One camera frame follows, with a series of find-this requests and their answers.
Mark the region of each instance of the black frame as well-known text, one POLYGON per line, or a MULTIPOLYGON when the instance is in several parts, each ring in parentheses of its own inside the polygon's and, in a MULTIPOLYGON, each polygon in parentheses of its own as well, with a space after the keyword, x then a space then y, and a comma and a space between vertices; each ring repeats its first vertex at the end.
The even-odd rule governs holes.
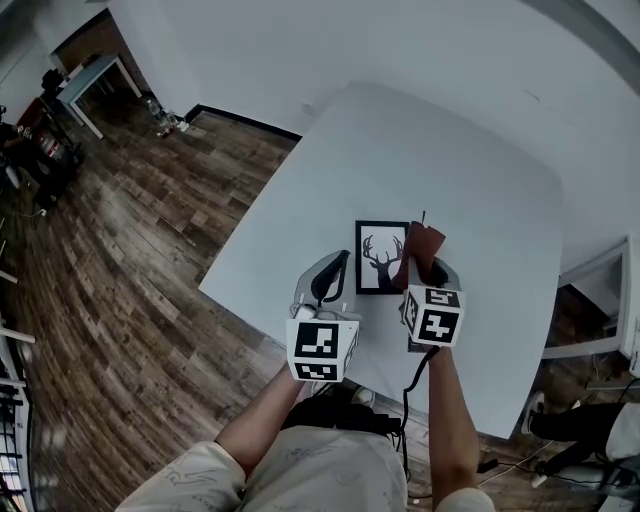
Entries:
POLYGON ((398 288, 397 292, 389 293, 385 290, 381 290, 380 288, 362 288, 362 236, 361 231, 363 226, 376 226, 376 227, 387 227, 387 228, 404 228, 404 237, 405 240, 407 235, 409 234, 409 222, 391 222, 391 221, 380 221, 380 220, 357 220, 356 221, 356 294, 358 295, 400 295, 402 294, 402 290, 398 288))

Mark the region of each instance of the white wall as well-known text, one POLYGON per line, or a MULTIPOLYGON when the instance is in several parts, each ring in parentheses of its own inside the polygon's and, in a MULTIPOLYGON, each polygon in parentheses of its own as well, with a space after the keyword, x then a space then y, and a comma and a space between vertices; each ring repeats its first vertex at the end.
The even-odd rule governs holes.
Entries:
POLYGON ((3 121, 15 123, 42 93, 42 75, 50 69, 47 52, 28 29, 4 32, 0 44, 0 104, 7 107, 3 121))
MULTIPOLYGON (((147 43, 148 54, 159 63, 180 53, 177 76, 193 77, 158 73, 151 83, 164 84, 176 104, 199 95, 200 103, 304 133, 314 120, 304 102, 320 112, 349 80, 378 82, 489 128, 558 173, 564 269, 640 227, 637 96, 580 40, 515 0, 135 5, 153 5, 173 30, 147 43)), ((130 11, 135 38, 157 32, 146 14, 130 11)))
MULTIPOLYGON (((191 4, 182 4, 184 8, 191 4)), ((166 109, 202 103, 187 55, 157 0, 111 0, 109 11, 147 83, 166 109)))
POLYGON ((107 6, 85 0, 39 0, 33 27, 48 53, 107 6))

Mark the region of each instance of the black cable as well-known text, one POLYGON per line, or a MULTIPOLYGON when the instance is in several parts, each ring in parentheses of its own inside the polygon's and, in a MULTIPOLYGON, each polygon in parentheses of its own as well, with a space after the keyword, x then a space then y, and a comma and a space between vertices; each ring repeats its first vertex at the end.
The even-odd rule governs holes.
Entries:
POLYGON ((418 381, 420 380, 420 376, 424 371, 424 367, 427 366, 427 363, 430 359, 432 359, 438 352, 440 352, 440 347, 434 346, 429 349, 420 364, 418 365, 418 369, 416 370, 416 374, 413 376, 413 381, 409 385, 408 388, 405 388, 402 391, 402 406, 404 409, 404 414, 402 416, 402 424, 400 426, 400 439, 402 441, 402 466, 404 467, 404 474, 407 478, 407 482, 411 480, 411 472, 409 471, 409 459, 407 455, 407 436, 404 433, 404 427, 407 425, 407 420, 409 419, 409 393, 413 391, 418 385, 418 381))
MULTIPOLYGON (((519 469, 520 471, 524 471, 525 473, 530 473, 533 475, 539 475, 540 473, 538 473, 537 471, 531 471, 530 469, 525 469, 521 466, 518 466, 517 464, 507 464, 505 462, 499 462, 498 463, 500 466, 511 466, 511 467, 515 467, 516 469, 519 469)), ((631 473, 633 473, 635 475, 635 473, 628 469, 628 468, 619 468, 619 469, 625 469, 627 471, 630 471, 631 473)), ((548 478, 558 478, 559 480, 566 480, 567 482, 574 482, 576 484, 599 484, 601 486, 606 486, 606 487, 632 487, 631 485, 627 485, 627 484, 602 484, 601 482, 594 482, 593 480, 574 480, 573 478, 567 478, 565 476, 559 476, 559 475, 546 475, 548 478)))
POLYGON ((409 494, 409 498, 412 500, 427 500, 431 498, 431 496, 433 496, 433 494, 425 494, 424 496, 411 496, 411 494, 409 494))
POLYGON ((434 346, 429 349, 429 352, 427 352, 422 358, 422 361, 420 361, 418 369, 416 370, 416 374, 413 376, 411 385, 408 388, 405 388, 404 391, 402 391, 402 405, 404 408, 402 426, 400 427, 402 431, 404 431, 404 427, 407 425, 407 420, 409 419, 409 393, 411 393, 413 389, 418 385, 418 381, 420 380, 420 376, 424 371, 424 367, 427 366, 429 360, 432 359, 438 352, 440 352, 440 347, 434 346))
POLYGON ((635 378, 635 379, 633 379, 631 382, 629 382, 629 384, 627 384, 627 387, 626 387, 626 388, 624 388, 624 391, 623 391, 623 392, 622 392, 622 394, 620 395, 620 398, 618 398, 618 402, 617 402, 617 403, 622 402, 622 399, 624 398, 624 395, 626 395, 626 394, 627 394, 627 391, 629 391, 629 388, 630 388, 631 386, 633 386, 633 385, 634 385, 636 382, 638 382, 639 380, 640 380, 640 377, 636 377, 636 378, 635 378))

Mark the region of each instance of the person's leg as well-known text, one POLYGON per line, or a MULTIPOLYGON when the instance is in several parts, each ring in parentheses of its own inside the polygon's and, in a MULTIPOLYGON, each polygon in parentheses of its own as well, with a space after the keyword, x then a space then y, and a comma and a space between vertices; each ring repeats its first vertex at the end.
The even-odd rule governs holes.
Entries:
POLYGON ((590 441, 578 441, 544 463, 543 473, 547 476, 555 475, 561 469, 588 459, 596 451, 596 445, 590 441))
POLYGON ((534 414, 531 432, 553 441, 590 441, 606 444, 624 404, 584 405, 561 414, 534 414))

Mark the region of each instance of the wire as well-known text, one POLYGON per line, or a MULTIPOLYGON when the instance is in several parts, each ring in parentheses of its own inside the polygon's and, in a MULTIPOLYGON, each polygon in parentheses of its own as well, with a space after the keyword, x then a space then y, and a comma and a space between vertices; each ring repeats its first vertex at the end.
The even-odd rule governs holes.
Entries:
POLYGON ((400 440, 402 442, 402 467, 404 468, 404 474, 407 478, 407 482, 411 480, 411 472, 409 471, 409 459, 407 454, 407 436, 404 432, 404 427, 407 425, 407 420, 409 419, 409 393, 413 391, 413 388, 416 387, 418 381, 420 380, 420 375, 424 371, 424 367, 427 365, 430 359, 432 359, 438 352, 440 352, 440 347, 435 346, 429 349, 420 364, 418 365, 418 369, 416 370, 416 374, 413 376, 413 381, 409 385, 408 388, 405 388, 402 391, 402 407, 404 409, 404 414, 402 416, 402 424, 400 426, 400 440))
POLYGON ((531 455, 529 455, 526 459, 522 459, 520 462, 517 462, 516 464, 510 464, 511 467, 509 469, 505 469, 504 471, 498 473, 497 475, 493 475, 493 476, 487 478, 486 480, 483 480, 482 482, 480 482, 478 484, 478 487, 480 487, 481 485, 486 484, 487 482, 490 482, 494 478, 498 478, 499 476, 506 475, 509 471, 513 471, 515 468, 520 468, 520 464, 524 464, 528 460, 532 459, 534 456, 538 455, 538 453, 540 453, 542 450, 544 450, 551 443, 553 443, 553 441, 549 441, 542 448, 538 448, 535 452, 533 452, 531 455))
POLYGON ((433 496, 433 494, 425 494, 423 496, 411 496, 411 494, 409 494, 409 498, 413 500, 414 505, 417 505, 420 500, 427 500, 431 498, 431 496, 433 496))
POLYGON ((623 392, 622 392, 622 394, 620 395, 620 398, 618 398, 618 402, 617 402, 617 403, 622 402, 622 399, 624 398, 624 395, 626 395, 626 394, 627 394, 627 391, 629 391, 629 388, 630 388, 631 386, 633 386, 633 385, 634 385, 636 382, 638 382, 639 380, 640 380, 640 377, 636 377, 636 378, 635 378, 635 379, 633 379, 631 382, 629 382, 629 384, 627 384, 627 387, 626 387, 626 388, 624 388, 624 391, 623 391, 623 392))
POLYGON ((17 215, 19 217, 27 217, 28 219, 31 219, 33 217, 36 217, 40 214, 42 214, 42 212, 46 212, 47 210, 45 210, 44 208, 40 208, 40 210, 38 210, 36 213, 34 213, 33 215, 27 215, 26 213, 20 213, 20 212, 10 212, 10 211, 3 211, 0 210, 0 213, 4 213, 5 215, 17 215))
MULTIPOLYGON (((509 464, 504 464, 504 463, 502 463, 502 462, 501 462, 501 463, 499 463, 499 464, 500 464, 501 466, 507 466, 507 465, 509 465, 509 464)), ((516 467, 517 467, 520 471, 524 471, 525 473, 530 473, 530 474, 535 474, 535 475, 537 475, 537 474, 538 474, 538 472, 537 472, 537 471, 531 471, 530 469, 521 468, 520 466, 515 466, 515 465, 514 465, 512 468, 510 468, 510 469, 513 469, 513 468, 516 468, 516 467)), ((635 475, 635 473, 633 473, 633 471, 632 471, 632 470, 630 470, 630 469, 628 469, 628 468, 619 468, 619 469, 625 469, 625 470, 627 470, 627 471, 631 471, 631 473, 635 475)), ((566 477, 566 476, 560 476, 560 475, 546 475, 546 476, 547 476, 547 477, 549 477, 549 478, 557 478, 557 479, 559 479, 559 480, 566 480, 567 482, 574 482, 574 483, 576 483, 576 484, 598 484, 598 485, 600 485, 601 487, 627 487, 627 488, 628 488, 628 487, 632 487, 631 485, 628 485, 628 484, 602 483, 602 482, 596 482, 596 481, 594 481, 594 480, 574 480, 573 478, 568 478, 568 477, 566 477)))

